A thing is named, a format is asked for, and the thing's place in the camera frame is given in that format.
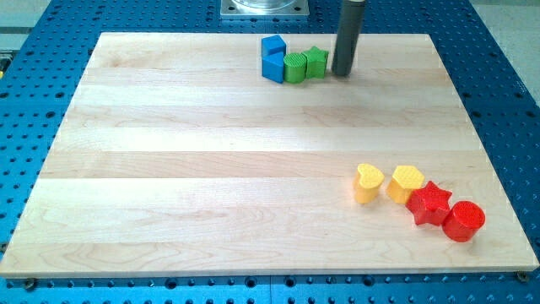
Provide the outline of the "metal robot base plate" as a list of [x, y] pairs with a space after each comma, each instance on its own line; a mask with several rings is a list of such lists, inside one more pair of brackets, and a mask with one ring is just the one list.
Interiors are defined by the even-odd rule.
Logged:
[[220, 15], [240, 17], [306, 17], [310, 14], [308, 0], [220, 0]]

